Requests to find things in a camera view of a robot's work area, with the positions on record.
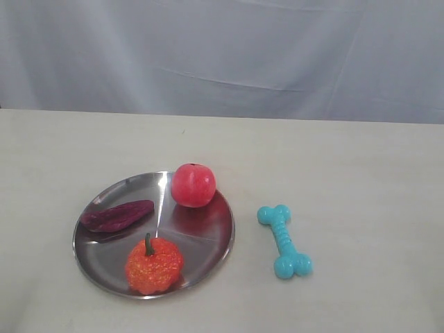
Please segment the white backdrop cloth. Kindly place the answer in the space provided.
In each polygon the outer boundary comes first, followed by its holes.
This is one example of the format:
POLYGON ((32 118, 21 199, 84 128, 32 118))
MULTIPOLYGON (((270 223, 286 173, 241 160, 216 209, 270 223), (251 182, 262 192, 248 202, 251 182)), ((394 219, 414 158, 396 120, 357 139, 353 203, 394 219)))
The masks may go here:
POLYGON ((443 122, 442 1, 2 1, 1 106, 443 122))

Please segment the round stainless steel plate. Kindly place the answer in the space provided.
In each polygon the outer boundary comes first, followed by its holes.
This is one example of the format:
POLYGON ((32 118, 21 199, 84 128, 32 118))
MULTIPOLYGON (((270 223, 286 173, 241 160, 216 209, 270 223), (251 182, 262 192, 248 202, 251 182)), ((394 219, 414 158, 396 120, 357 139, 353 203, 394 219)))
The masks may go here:
POLYGON ((217 191, 204 207, 183 207, 171 196, 172 176, 167 171, 131 176, 104 189, 86 206, 84 213, 136 200, 154 203, 153 212, 118 232, 90 232, 81 223, 76 224, 72 239, 74 257, 90 282, 118 296, 143 299, 143 294, 129 287, 124 266, 130 251, 147 233, 173 242, 185 259, 178 281, 151 298, 193 287, 222 265, 235 238, 228 202, 217 191))

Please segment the turquoise toy bone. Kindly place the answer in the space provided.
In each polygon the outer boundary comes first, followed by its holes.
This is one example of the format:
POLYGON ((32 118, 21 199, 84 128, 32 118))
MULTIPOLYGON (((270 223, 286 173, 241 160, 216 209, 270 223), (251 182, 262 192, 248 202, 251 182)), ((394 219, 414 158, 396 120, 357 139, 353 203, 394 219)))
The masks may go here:
POLYGON ((281 280, 289 280, 293 276, 307 276, 313 272, 311 258, 296 250, 287 230, 291 220, 291 210, 286 205, 275 207, 263 206, 257 211, 257 220, 268 225, 273 233, 279 256, 273 263, 275 275, 281 280))

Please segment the red apple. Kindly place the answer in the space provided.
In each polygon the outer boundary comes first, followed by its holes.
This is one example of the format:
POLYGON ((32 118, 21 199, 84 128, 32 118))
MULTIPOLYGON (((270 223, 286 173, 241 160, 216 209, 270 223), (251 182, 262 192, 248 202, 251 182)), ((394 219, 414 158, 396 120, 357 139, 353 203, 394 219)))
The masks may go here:
POLYGON ((202 164, 179 166, 171 179, 171 195, 184 207, 206 206, 216 192, 216 178, 212 170, 202 164))

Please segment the purple sweet potato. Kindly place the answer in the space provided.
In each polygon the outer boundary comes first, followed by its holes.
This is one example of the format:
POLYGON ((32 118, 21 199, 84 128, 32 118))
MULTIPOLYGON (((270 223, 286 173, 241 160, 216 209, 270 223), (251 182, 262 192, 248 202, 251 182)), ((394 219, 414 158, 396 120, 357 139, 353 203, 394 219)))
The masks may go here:
POLYGON ((154 211, 151 200, 137 200, 106 210, 88 212, 80 216, 80 223, 91 232, 118 232, 154 211))

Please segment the orange toy pumpkin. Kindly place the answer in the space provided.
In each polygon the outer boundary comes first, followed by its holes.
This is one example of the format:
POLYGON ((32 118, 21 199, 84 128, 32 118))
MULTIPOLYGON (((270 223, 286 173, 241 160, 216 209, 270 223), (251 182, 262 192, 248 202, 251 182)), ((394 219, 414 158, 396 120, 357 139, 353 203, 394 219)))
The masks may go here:
POLYGON ((129 287, 142 295, 160 293, 180 279, 184 263, 173 242, 147 233, 127 257, 126 279, 129 287))

